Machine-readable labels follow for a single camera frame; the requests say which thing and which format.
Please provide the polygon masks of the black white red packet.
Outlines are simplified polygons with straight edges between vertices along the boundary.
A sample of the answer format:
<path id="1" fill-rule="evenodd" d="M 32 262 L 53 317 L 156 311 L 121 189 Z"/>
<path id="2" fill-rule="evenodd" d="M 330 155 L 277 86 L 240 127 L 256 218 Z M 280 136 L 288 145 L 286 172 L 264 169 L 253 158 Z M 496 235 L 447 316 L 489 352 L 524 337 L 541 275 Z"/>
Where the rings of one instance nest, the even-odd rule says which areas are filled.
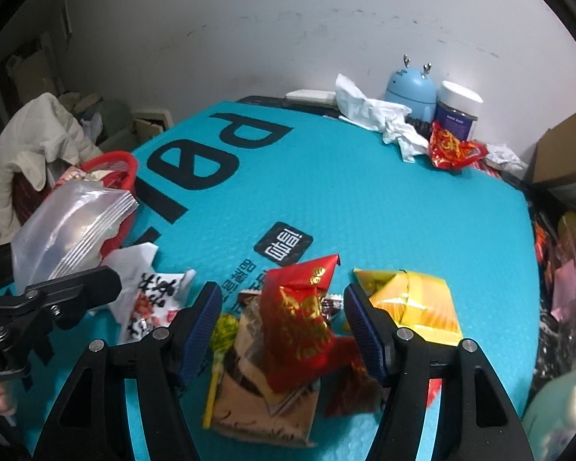
<path id="1" fill-rule="evenodd" d="M 113 309 L 120 325 L 118 343 L 137 342 L 152 330 L 168 327 L 185 307 L 195 276 L 193 269 L 182 274 L 140 274 L 134 286 L 118 297 Z"/>

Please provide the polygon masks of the clear zip bag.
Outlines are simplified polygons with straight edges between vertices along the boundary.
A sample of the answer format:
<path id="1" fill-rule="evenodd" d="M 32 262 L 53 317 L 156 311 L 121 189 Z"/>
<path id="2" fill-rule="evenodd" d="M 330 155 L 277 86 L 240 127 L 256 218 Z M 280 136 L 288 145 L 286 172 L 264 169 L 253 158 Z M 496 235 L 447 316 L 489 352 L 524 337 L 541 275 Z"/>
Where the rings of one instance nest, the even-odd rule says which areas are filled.
<path id="1" fill-rule="evenodd" d="M 135 212 L 131 192 L 68 181 L 52 192 L 11 241 L 15 292 L 97 267 L 104 243 Z"/>

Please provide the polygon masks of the yellow snack packet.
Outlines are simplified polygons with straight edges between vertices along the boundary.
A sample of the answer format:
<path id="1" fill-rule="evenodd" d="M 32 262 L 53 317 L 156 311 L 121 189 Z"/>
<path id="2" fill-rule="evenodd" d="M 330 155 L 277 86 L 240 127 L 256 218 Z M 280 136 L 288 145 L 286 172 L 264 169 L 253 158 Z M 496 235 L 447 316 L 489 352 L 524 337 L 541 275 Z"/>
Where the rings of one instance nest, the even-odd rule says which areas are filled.
<path id="1" fill-rule="evenodd" d="M 353 270 L 373 307 L 389 313 L 397 327 L 427 342 L 459 345 L 463 333 L 446 280 L 409 270 Z"/>

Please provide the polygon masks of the red gold snack packet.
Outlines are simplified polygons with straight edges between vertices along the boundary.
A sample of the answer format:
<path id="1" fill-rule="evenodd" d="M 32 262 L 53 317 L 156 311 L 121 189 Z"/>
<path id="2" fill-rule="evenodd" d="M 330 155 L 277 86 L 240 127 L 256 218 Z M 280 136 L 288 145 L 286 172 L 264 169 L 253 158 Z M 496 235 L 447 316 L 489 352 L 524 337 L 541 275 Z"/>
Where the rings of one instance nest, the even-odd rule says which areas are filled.
<path id="1" fill-rule="evenodd" d="M 323 316 L 337 254 L 268 270 L 259 298 L 263 373 L 272 392 L 305 386 L 360 360 L 357 342 L 337 336 Z"/>

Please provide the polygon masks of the brown snack packet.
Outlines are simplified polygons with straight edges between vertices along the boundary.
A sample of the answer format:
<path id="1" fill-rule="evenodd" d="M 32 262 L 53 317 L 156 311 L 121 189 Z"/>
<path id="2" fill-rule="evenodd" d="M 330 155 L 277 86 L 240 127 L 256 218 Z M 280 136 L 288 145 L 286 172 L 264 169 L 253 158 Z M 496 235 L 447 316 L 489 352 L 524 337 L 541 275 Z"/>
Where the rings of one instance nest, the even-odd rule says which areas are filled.
<path id="1" fill-rule="evenodd" d="M 311 448 L 319 380 L 274 392 L 262 371 L 264 337 L 258 290 L 240 292 L 236 336 L 223 357 L 210 428 L 247 442 Z"/>

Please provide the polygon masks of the red plastic mesh basket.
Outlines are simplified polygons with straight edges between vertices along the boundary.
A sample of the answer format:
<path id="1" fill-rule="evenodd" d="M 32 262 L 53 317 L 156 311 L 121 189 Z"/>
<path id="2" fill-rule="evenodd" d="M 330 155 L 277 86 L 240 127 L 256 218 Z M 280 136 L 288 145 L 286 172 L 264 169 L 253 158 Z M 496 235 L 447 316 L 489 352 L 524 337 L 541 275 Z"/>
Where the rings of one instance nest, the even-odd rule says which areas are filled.
<path id="1" fill-rule="evenodd" d="M 133 197 L 136 197 L 135 179 L 138 163 L 131 153 L 110 151 L 86 161 L 86 163 L 82 163 L 81 169 L 88 174 L 104 172 L 104 175 L 99 176 L 98 179 L 102 181 L 105 187 L 129 191 Z M 116 234 L 103 243 L 101 248 L 102 259 L 122 245 L 130 232 L 134 218 L 135 213 L 132 212 L 121 222 Z"/>

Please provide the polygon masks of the white wrapper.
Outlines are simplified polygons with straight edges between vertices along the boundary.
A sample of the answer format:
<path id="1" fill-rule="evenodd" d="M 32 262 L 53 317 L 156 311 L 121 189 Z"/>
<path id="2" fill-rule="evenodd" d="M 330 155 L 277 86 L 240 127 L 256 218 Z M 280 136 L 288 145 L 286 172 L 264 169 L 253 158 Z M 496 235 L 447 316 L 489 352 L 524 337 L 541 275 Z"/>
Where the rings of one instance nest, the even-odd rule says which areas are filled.
<path id="1" fill-rule="evenodd" d="M 102 261 L 102 267 L 110 267 L 119 276 L 121 291 L 117 299 L 109 304 L 89 310 L 94 317 L 103 309 L 109 309 L 120 325 L 130 317 L 138 293 L 138 285 L 144 274 L 152 270 L 152 262 L 159 248 L 151 242 L 117 249 Z"/>

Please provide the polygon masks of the white quilted jacket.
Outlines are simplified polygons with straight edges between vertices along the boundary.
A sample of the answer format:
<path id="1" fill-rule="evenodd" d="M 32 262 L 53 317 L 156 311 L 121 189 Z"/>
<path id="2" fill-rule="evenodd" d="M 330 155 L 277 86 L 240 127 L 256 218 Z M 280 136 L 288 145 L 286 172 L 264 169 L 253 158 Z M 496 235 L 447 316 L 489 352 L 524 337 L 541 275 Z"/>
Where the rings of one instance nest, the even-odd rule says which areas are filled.
<path id="1" fill-rule="evenodd" d="M 39 192 L 46 166 L 61 159 L 78 166 L 102 151 L 81 124 L 51 93 L 43 93 L 15 113 L 0 135 L 0 245 L 22 227 L 13 208 L 12 181 L 21 173 Z"/>

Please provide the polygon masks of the leaning cardboard sheet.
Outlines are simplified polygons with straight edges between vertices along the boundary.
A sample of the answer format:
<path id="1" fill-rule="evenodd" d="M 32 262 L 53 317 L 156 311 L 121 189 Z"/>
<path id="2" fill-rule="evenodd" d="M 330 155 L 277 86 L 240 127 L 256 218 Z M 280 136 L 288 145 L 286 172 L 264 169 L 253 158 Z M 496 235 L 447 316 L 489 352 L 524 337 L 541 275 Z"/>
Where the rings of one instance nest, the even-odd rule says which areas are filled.
<path id="1" fill-rule="evenodd" d="M 147 143 L 152 138 L 155 138 L 164 132 L 164 127 L 160 124 L 138 118 L 133 120 L 133 127 L 139 145 Z"/>

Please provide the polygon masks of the red candy bag far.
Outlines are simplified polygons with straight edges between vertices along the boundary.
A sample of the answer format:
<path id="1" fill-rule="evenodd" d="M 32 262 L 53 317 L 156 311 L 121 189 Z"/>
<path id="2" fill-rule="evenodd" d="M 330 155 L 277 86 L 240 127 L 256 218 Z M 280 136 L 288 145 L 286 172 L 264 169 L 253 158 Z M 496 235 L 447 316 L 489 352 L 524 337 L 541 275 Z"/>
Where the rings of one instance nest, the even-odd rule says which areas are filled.
<path id="1" fill-rule="evenodd" d="M 460 141 L 439 122 L 432 124 L 429 142 L 429 157 L 433 166 L 439 170 L 461 170 L 482 160 L 488 154 L 484 144 Z"/>

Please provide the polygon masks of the crumpled white plastic bag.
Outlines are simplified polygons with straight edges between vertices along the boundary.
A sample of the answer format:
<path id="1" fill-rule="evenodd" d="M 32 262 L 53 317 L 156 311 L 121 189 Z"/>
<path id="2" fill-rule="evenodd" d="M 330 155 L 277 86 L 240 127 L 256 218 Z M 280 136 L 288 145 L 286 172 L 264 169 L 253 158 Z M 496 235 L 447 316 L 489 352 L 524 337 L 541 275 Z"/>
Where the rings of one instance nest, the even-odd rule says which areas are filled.
<path id="1" fill-rule="evenodd" d="M 409 107 L 368 98 L 354 81 L 342 74 L 335 80 L 335 102 L 342 119 L 380 133 L 385 145 L 398 145 L 405 163 L 413 163 L 416 156 L 429 152 L 429 141 L 406 121 L 412 113 Z"/>

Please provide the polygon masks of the white flat box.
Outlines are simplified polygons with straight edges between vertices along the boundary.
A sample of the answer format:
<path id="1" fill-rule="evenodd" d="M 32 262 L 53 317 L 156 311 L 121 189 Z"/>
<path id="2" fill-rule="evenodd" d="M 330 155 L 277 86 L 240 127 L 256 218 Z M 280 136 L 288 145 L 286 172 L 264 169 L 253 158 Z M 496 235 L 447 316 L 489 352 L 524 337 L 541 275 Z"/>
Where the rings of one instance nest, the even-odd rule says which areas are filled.
<path id="1" fill-rule="evenodd" d="M 289 102 L 297 104 L 331 106 L 331 107 L 336 105 L 335 92 L 323 91 L 323 90 L 308 90 L 308 88 L 301 88 L 300 90 L 289 92 L 285 95 L 285 99 Z"/>

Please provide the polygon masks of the white lidded purple jar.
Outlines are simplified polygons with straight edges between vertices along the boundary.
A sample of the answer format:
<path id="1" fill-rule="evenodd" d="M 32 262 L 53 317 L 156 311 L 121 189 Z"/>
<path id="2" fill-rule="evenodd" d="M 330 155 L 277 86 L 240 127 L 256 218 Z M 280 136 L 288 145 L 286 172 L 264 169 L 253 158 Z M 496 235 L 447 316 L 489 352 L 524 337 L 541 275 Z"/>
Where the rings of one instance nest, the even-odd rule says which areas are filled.
<path id="1" fill-rule="evenodd" d="M 443 80 L 437 94 L 435 120 L 459 141 L 469 141 L 484 99 L 476 92 Z"/>

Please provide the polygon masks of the blue deer humidifier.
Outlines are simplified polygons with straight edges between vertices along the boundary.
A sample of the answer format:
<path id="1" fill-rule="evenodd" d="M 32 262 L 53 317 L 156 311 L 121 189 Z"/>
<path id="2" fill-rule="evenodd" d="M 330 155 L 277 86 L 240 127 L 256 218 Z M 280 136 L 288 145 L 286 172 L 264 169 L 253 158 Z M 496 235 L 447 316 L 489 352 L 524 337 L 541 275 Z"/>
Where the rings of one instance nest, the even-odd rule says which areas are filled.
<path id="1" fill-rule="evenodd" d="M 437 107 L 437 88 L 430 77 L 432 65 L 426 63 L 420 69 L 413 68 L 407 54 L 402 61 L 402 69 L 390 76 L 383 99 L 409 107 L 412 119 L 431 123 Z"/>

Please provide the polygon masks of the brown cardboard box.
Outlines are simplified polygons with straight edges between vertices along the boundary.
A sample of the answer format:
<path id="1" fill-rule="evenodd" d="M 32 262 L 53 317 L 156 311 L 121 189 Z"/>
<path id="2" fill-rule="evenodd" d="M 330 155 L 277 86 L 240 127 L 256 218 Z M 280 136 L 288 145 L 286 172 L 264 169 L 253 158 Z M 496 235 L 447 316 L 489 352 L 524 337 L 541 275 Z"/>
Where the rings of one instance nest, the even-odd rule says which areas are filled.
<path id="1" fill-rule="evenodd" d="M 576 113 L 539 139 L 533 183 L 548 187 L 576 183 Z"/>

